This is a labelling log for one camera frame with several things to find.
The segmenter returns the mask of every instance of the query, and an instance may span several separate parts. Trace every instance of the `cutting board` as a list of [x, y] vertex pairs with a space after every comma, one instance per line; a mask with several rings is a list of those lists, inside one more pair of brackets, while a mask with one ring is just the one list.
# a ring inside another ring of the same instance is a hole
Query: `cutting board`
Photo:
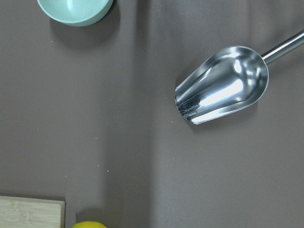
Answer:
[[64, 228], [63, 201], [0, 196], [0, 228]]

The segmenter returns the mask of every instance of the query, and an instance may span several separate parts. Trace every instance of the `bowl rim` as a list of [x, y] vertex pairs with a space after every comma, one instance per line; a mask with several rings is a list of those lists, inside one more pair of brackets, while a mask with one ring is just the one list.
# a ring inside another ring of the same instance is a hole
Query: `bowl rim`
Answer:
[[86, 17], [86, 18], [83, 18], [83, 19], [81, 19], [81, 20], [62, 20], [62, 19], [58, 19], [58, 18], [54, 17], [54, 16], [51, 15], [49, 12], [47, 12], [47, 11], [45, 10], [45, 8], [42, 6], [41, 1], [42, 1], [42, 0], [37, 0], [37, 2], [38, 2], [38, 4], [39, 4], [40, 8], [41, 8], [41, 9], [42, 9], [50, 18], [52, 18], [52, 19], [54, 19], [54, 20], [56, 20], [56, 21], [59, 21], [59, 22], [61, 22], [61, 23], [64, 23], [64, 24], [77, 24], [77, 23], [81, 23], [81, 22], [85, 22], [85, 21], [87, 21], [87, 20], [90, 20], [91, 18], [93, 18], [94, 16], [96, 16], [98, 13], [100, 13], [100, 12], [107, 6], [107, 4], [112, 5], [112, 3], [113, 3], [113, 0], [106, 0], [106, 1], [105, 1], [105, 4], [100, 8], [99, 11], [97, 11], [97, 13], [94, 13], [94, 14], [92, 14], [91, 16]]

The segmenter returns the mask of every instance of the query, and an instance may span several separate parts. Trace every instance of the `shiny metal surface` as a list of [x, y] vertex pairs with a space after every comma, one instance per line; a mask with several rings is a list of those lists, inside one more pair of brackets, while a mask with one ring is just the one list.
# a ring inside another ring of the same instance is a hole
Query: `shiny metal surface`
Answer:
[[175, 89], [175, 103], [182, 116], [200, 124], [256, 102], [266, 90], [268, 69], [254, 50], [222, 49]]

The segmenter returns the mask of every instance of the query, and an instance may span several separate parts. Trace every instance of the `mint green bowl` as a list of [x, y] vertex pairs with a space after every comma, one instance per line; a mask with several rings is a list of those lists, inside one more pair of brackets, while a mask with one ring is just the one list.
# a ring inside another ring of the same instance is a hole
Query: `mint green bowl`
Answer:
[[63, 24], [92, 25], [109, 11], [113, 0], [37, 0], [42, 10]]

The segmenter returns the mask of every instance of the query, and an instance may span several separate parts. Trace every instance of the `wooden board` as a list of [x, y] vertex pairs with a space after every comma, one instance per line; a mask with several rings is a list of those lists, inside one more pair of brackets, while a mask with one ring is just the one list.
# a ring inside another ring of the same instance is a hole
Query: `wooden board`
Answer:
[[63, 201], [0, 196], [0, 228], [64, 228]]

